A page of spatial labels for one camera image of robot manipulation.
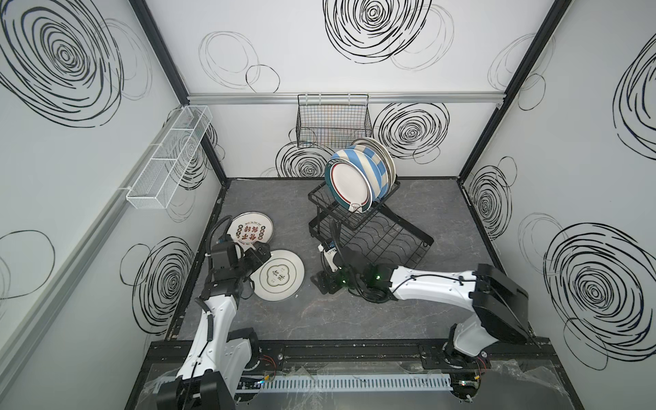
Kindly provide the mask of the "black wire dish rack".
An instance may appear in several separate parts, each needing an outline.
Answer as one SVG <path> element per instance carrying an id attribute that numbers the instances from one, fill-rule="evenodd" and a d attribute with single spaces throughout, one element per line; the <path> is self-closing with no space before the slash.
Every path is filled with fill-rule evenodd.
<path id="1" fill-rule="evenodd" d="M 357 214 L 343 208 L 327 184 L 320 183 L 307 195 L 316 206 L 316 217 L 309 222 L 310 235 L 321 244 L 331 243 L 330 225 L 334 221 L 340 228 L 339 243 L 359 251 L 371 263 L 416 268 L 434 244 L 434 239 L 387 205 L 400 185 L 400 182 L 393 184 L 387 198 L 374 203 L 366 213 Z"/>

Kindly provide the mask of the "white plate black outline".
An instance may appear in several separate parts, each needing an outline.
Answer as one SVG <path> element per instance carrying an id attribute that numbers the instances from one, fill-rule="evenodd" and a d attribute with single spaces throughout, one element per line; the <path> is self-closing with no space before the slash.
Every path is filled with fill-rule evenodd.
<path id="1" fill-rule="evenodd" d="M 292 297 L 301 287 L 305 267 L 301 258 L 287 249 L 271 251 L 271 257 L 250 278 L 255 294 L 268 302 Z"/>

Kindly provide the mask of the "red green rimmed plate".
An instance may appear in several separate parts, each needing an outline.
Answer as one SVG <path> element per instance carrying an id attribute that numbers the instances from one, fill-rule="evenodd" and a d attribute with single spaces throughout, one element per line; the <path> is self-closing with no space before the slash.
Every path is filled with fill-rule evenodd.
<path id="1" fill-rule="evenodd" d="M 329 160 L 324 178 L 341 208 L 352 214 L 363 214 L 371 208 L 372 189 L 362 171 L 352 163 L 341 159 Z"/>

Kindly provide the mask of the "blue striped plate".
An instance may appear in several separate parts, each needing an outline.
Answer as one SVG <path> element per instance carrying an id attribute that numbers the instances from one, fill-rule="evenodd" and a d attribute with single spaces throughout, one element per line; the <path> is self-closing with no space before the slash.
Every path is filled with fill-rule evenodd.
<path id="1" fill-rule="evenodd" d="M 358 150 L 363 154 L 367 155 L 376 164 L 379 173 L 381 174 L 381 184 L 380 184 L 381 191 L 378 195 L 377 200 L 378 201 L 383 200 L 384 197 L 389 193 L 391 187 L 391 180 L 390 180 L 388 167 L 384 162 L 383 157 L 376 150 L 366 145 L 353 145 L 352 148 L 354 150 Z"/>
<path id="2" fill-rule="evenodd" d="M 362 171 L 364 176 L 367 178 L 369 186 L 372 189 L 372 205 L 375 202 L 378 202 L 377 198 L 381 191 L 381 174 L 379 173 L 379 170 L 372 159 L 370 159 L 362 152 L 354 150 L 352 146 L 346 149 L 338 150 L 331 156 L 331 160 L 332 159 L 345 160 L 358 167 L 358 169 L 360 169 L 360 171 Z"/>

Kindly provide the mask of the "cream floral plate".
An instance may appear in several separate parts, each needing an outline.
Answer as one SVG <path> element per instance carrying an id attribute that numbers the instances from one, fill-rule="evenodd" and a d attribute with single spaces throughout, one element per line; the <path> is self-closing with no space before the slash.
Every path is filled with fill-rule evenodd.
<path id="1" fill-rule="evenodd" d="M 352 144 L 352 146 L 353 145 L 366 145 L 366 146 L 376 150 L 383 157 L 384 162 L 386 163 L 386 165 L 388 167 L 389 179 L 391 180 L 391 187 L 389 189 L 391 189 L 392 186 L 396 182 L 396 165 L 394 163 L 394 160 L 392 159 L 391 154 L 384 147 L 384 145 L 379 143 L 379 141 L 377 141 L 374 138 L 357 138 L 351 144 Z"/>

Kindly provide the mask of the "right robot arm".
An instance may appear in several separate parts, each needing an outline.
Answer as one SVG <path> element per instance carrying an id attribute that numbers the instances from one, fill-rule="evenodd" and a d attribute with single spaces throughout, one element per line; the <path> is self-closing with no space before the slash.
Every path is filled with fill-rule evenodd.
<path id="1" fill-rule="evenodd" d="M 451 326 L 442 347 L 444 360 L 463 368 L 482 359 L 483 351 L 502 342 L 532 341 L 529 295 L 501 270 L 480 264 L 473 271 L 440 273 L 395 264 L 372 264 L 362 253 L 321 244 L 322 271 L 312 281 L 323 294 L 341 289 L 374 303 L 420 300 L 466 309 L 471 316 Z"/>

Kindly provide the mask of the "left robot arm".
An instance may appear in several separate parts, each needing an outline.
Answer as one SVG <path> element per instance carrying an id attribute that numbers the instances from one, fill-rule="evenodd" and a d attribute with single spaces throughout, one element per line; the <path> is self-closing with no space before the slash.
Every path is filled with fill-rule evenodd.
<path id="1" fill-rule="evenodd" d="M 234 409 L 244 370 L 255 367 L 259 340 L 252 328 L 231 331 L 244 282 L 271 258 L 268 244 L 238 249 L 223 240 L 206 252 L 208 277 L 196 303 L 202 315 L 186 361 L 156 395 L 158 409 Z"/>

